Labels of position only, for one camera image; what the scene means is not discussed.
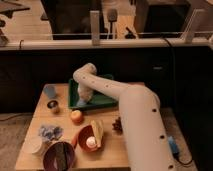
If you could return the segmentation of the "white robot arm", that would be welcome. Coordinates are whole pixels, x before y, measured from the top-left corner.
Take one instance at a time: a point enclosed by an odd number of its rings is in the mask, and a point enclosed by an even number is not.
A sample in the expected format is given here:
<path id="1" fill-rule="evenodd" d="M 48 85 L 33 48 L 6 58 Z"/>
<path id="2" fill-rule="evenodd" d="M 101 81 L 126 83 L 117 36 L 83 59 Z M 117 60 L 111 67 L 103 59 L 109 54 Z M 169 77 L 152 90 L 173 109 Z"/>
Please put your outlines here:
<path id="1" fill-rule="evenodd" d="M 176 171 L 158 96 L 144 85 L 96 76 L 95 70 L 92 63 L 85 64 L 73 78 L 83 92 L 95 90 L 118 101 L 131 171 Z"/>

